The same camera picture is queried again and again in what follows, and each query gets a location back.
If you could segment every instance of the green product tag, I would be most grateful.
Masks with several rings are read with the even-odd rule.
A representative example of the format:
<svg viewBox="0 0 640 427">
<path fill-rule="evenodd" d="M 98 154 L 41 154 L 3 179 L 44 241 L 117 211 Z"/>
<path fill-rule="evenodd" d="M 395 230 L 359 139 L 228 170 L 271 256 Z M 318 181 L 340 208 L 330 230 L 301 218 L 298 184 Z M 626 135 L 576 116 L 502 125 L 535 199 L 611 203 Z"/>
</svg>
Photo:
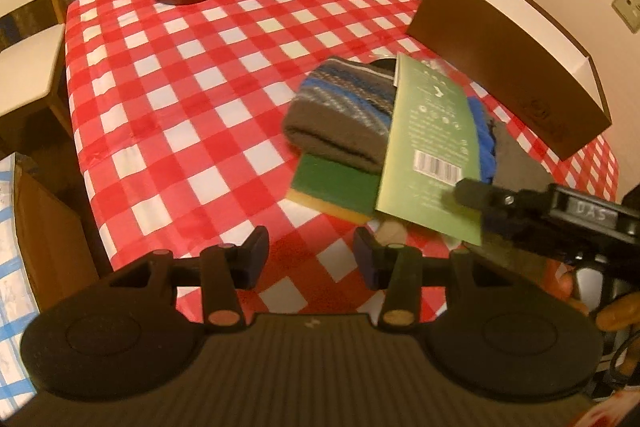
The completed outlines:
<svg viewBox="0 0 640 427">
<path fill-rule="evenodd" d="M 478 134 L 463 89 L 406 55 L 396 63 L 398 92 L 376 208 L 473 245 L 480 213 L 457 204 L 462 178 L 480 179 Z"/>
</svg>

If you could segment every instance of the folded sock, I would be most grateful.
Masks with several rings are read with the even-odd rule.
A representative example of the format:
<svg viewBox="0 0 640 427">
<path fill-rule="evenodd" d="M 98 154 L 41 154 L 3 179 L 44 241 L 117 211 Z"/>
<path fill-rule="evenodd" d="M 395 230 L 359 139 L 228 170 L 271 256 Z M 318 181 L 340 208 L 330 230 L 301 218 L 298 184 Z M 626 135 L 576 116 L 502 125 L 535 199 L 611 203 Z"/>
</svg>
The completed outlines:
<svg viewBox="0 0 640 427">
<path fill-rule="evenodd" d="M 489 131 L 482 102 L 474 96 L 468 97 L 466 101 L 469 104 L 471 115 L 474 117 L 476 132 L 478 133 L 478 145 L 480 150 L 480 179 L 484 183 L 491 183 L 494 178 L 496 168 L 494 137 Z"/>
<path fill-rule="evenodd" d="M 393 81 L 375 66 L 328 58 L 302 82 L 284 134 L 303 152 L 379 174 L 396 97 Z"/>
</svg>

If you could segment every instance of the barcode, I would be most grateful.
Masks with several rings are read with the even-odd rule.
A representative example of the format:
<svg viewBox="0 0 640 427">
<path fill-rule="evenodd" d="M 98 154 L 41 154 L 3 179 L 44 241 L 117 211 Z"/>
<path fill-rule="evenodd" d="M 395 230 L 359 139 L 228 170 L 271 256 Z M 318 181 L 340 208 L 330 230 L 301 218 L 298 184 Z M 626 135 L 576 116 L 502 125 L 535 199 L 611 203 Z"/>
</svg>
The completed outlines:
<svg viewBox="0 0 640 427">
<path fill-rule="evenodd" d="M 462 179 L 460 167 L 422 151 L 414 152 L 414 171 L 452 186 Z"/>
</svg>

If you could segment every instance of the wall outlet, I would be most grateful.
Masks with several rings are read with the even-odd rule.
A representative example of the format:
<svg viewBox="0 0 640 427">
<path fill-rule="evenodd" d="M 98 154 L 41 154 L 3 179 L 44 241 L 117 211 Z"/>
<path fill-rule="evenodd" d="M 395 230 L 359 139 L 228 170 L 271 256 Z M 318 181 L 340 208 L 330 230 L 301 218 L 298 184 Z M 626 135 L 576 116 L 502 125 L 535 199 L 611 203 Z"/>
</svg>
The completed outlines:
<svg viewBox="0 0 640 427">
<path fill-rule="evenodd" d="M 633 33 L 640 31 L 640 0 L 615 0 L 611 5 Z"/>
</svg>

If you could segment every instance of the cable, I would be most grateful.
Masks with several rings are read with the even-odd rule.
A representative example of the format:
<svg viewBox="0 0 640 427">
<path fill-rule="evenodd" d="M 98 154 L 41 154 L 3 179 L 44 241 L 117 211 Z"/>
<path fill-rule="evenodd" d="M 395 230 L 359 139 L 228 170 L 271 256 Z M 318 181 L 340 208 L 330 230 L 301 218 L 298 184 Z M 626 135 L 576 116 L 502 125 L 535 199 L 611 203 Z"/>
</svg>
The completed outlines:
<svg viewBox="0 0 640 427">
<path fill-rule="evenodd" d="M 625 350 L 628 349 L 628 347 L 638 339 L 640 339 L 640 330 L 636 331 L 636 333 L 633 333 L 626 341 L 620 344 L 620 347 L 616 349 L 616 352 L 613 354 L 611 362 L 609 362 L 607 380 L 613 387 L 617 389 L 622 389 L 623 387 L 625 387 L 628 384 L 629 378 L 631 378 L 627 375 L 623 375 L 618 371 L 616 367 L 618 359 L 620 358 L 620 356 L 622 356 L 622 353 L 624 353 Z"/>
</svg>

